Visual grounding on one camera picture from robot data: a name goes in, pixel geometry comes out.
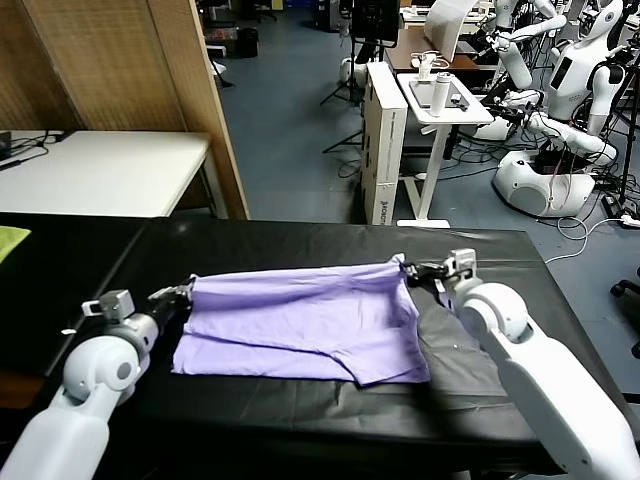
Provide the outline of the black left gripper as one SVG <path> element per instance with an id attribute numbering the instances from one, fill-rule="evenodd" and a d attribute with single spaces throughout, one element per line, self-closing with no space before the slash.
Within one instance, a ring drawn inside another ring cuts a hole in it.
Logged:
<path id="1" fill-rule="evenodd" d="M 193 306 L 193 284 L 163 287 L 147 297 L 147 315 L 158 328 L 165 328 L 171 320 Z"/>

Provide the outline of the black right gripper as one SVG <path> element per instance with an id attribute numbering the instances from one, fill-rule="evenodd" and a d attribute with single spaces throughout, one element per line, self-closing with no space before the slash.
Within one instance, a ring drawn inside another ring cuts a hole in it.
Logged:
<path id="1" fill-rule="evenodd" d="M 445 283 L 451 273 L 447 265 L 427 261 L 405 261 L 402 271 L 409 287 L 422 287 L 433 292 L 445 291 Z"/>

